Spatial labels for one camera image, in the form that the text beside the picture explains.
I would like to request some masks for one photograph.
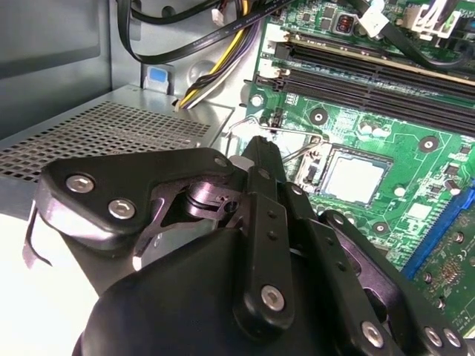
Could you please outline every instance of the metal mesh grille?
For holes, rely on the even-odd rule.
[[[42,167],[55,159],[192,148],[209,128],[103,102],[0,152],[0,174],[38,182]]]

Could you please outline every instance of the metal screw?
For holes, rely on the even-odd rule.
[[[259,174],[265,179],[270,179],[270,174],[265,169],[259,169]]]
[[[129,220],[135,215],[135,207],[128,200],[117,199],[109,203],[109,212],[119,220]]]
[[[464,240],[465,236],[462,232],[457,232],[455,234],[455,239],[453,239],[456,243],[463,243],[463,240]]]
[[[284,309],[284,296],[274,286],[264,286],[261,291],[261,297],[264,304],[274,312],[281,312]]]
[[[426,282],[427,284],[432,283],[432,274],[430,272],[425,272],[424,282]]]
[[[343,219],[339,216],[339,215],[333,215],[333,219],[335,219],[335,221],[340,224],[340,225],[343,225],[344,224],[344,221]]]
[[[453,333],[452,330],[444,329],[444,334],[452,345],[455,347],[462,347],[462,343],[460,343],[459,338]]]
[[[70,191],[74,193],[89,193],[94,189],[94,182],[91,178],[85,176],[72,176],[66,180],[66,186]]]
[[[227,167],[228,166],[226,161],[224,159],[222,159],[221,157],[216,157],[214,159],[214,161],[216,162],[217,165],[220,165],[221,167]]]
[[[297,185],[292,186],[292,191],[297,195],[302,195],[302,190]]]
[[[381,349],[384,346],[384,339],[381,332],[374,326],[370,321],[364,321],[361,325],[361,330],[363,335],[367,338],[368,341],[378,349]]]
[[[432,341],[435,346],[442,347],[442,340],[440,340],[440,336],[438,336],[434,329],[427,326],[424,330],[429,340]]]

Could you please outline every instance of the yellow wire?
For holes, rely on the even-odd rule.
[[[249,6],[248,6],[248,3],[247,3],[247,0],[243,0],[243,14],[244,15],[247,15],[249,11]],[[239,42],[240,38],[243,36],[243,33],[244,33],[244,30],[240,30],[238,33],[236,33],[236,36],[234,37],[234,39],[232,40],[231,44],[229,45],[229,47],[226,49],[226,52],[223,53],[223,55],[221,56],[221,58],[219,59],[219,61],[217,61],[217,63],[214,65],[214,67],[211,69],[211,71],[209,72],[209,74],[214,74],[216,73],[221,65],[224,63],[224,61],[226,61],[226,59],[228,58],[229,54],[232,52],[232,50],[234,50],[234,48],[236,47],[236,44]],[[194,89],[190,92],[190,94],[188,94],[181,102],[180,102],[180,108],[182,108],[196,93],[198,92],[198,89]]]

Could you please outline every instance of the black cable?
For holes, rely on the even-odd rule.
[[[437,19],[438,26],[443,25],[451,17],[459,3],[460,0],[448,0],[445,3],[444,10],[442,10],[439,18]]]
[[[181,13],[178,13],[173,16],[168,17],[155,17],[147,15],[138,9],[131,8],[132,16],[139,21],[146,22],[147,24],[163,25],[163,24],[174,24],[175,22],[180,22],[185,19],[189,19],[192,16],[202,13],[208,9],[211,9],[216,4],[221,3],[222,0],[206,0],[201,4],[193,6]]]
[[[131,38],[129,33],[131,20],[131,0],[117,0],[117,22],[120,41],[122,42],[124,48],[138,62],[141,62],[144,65],[161,65],[163,63],[173,62],[186,56],[190,56],[193,53],[222,41],[226,37],[234,35],[240,30],[260,21],[264,17],[270,15],[281,7],[290,4],[293,1],[294,0],[271,0],[262,6],[262,8],[252,11],[249,15],[244,16],[242,19],[238,19],[186,46],[156,56],[144,56],[135,53],[131,46]]]
[[[365,0],[347,0],[362,16],[370,8],[370,5]],[[380,34],[398,48],[407,58],[413,62],[429,69],[448,70],[463,66],[470,61],[474,56],[474,47],[467,42],[465,51],[460,53],[459,58],[452,62],[441,62],[436,59],[426,57],[415,45],[403,34],[396,26],[388,22],[383,27]]]

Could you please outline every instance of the blue expansion slot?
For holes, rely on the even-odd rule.
[[[475,180],[472,187],[463,191],[460,195],[454,197],[448,203],[447,208],[442,212],[439,219],[429,230],[421,244],[414,251],[413,255],[407,261],[406,266],[402,269],[402,274],[407,279],[412,280],[416,272],[421,268],[429,254],[435,249],[440,240],[444,237],[445,232],[450,228],[455,219],[462,210],[470,208],[475,200]]]

